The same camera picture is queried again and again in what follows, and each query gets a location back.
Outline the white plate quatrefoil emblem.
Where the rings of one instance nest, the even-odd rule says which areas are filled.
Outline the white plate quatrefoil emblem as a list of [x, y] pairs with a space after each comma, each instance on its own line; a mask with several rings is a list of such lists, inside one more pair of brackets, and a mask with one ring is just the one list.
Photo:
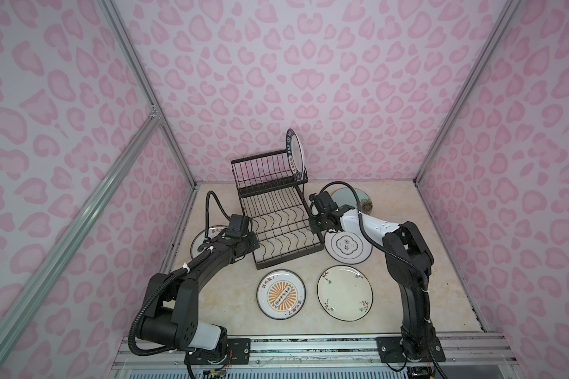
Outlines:
[[369, 259], [373, 246], [364, 237], [351, 232], [327, 232], [325, 249], [337, 262], [358, 265]]

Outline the dark green rim plate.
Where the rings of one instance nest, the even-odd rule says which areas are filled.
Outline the dark green rim plate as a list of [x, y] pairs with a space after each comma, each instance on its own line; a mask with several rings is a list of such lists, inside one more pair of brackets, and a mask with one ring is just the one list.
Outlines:
[[289, 128], [285, 136], [289, 167], [295, 180], [302, 180], [305, 172], [303, 146], [294, 129]]

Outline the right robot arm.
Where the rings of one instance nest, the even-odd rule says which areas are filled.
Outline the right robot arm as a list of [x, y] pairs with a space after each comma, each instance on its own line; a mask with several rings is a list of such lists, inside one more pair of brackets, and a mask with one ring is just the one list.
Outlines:
[[326, 191], [309, 200], [314, 231], [353, 233], [384, 253], [387, 271], [401, 292], [402, 353], [412, 362], [427, 358], [437, 342], [428, 289], [434, 257], [417, 225], [387, 222], [338, 205]]

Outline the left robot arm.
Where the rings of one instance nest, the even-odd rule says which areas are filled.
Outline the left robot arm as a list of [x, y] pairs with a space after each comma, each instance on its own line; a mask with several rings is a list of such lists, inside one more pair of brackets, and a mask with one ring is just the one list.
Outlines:
[[254, 232], [226, 230], [190, 263], [151, 277], [145, 298], [128, 333], [128, 347], [138, 356], [172, 350], [205, 350], [224, 355], [227, 330], [199, 320], [199, 294], [223, 268], [259, 248]]

